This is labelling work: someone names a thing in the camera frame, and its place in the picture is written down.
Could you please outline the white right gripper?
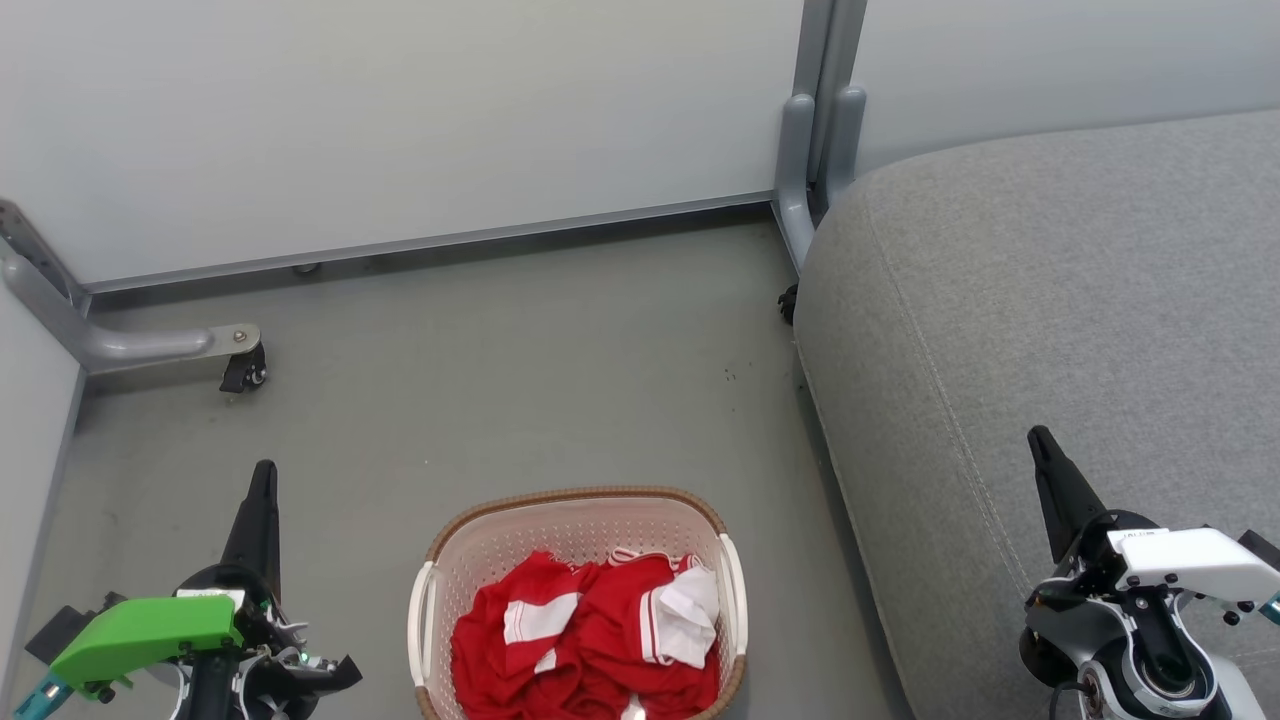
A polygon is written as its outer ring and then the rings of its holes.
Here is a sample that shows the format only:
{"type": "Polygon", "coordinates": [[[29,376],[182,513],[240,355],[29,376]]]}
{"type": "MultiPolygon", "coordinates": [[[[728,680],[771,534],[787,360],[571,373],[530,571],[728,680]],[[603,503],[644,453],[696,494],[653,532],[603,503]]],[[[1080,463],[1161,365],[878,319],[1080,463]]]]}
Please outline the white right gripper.
{"type": "Polygon", "coordinates": [[[1243,542],[1211,527],[1170,530],[1135,512],[1105,511],[1047,427],[1032,427],[1027,442],[1051,557],[1076,593],[1185,591],[1224,603],[1277,598],[1277,566],[1243,542]]]}

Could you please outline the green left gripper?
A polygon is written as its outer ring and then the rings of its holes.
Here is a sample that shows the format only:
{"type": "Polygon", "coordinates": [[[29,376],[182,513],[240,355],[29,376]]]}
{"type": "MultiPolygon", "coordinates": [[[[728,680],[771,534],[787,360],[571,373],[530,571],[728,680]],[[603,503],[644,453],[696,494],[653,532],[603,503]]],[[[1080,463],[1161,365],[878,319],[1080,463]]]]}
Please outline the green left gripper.
{"type": "Polygon", "coordinates": [[[289,623],[282,598],[278,469],[256,462],[227,538],[221,562],[196,573],[164,597],[115,600],[78,620],[50,621],[52,674],[92,696],[164,661],[192,665],[230,651],[241,660],[269,648],[303,648],[302,625],[289,623]]]}

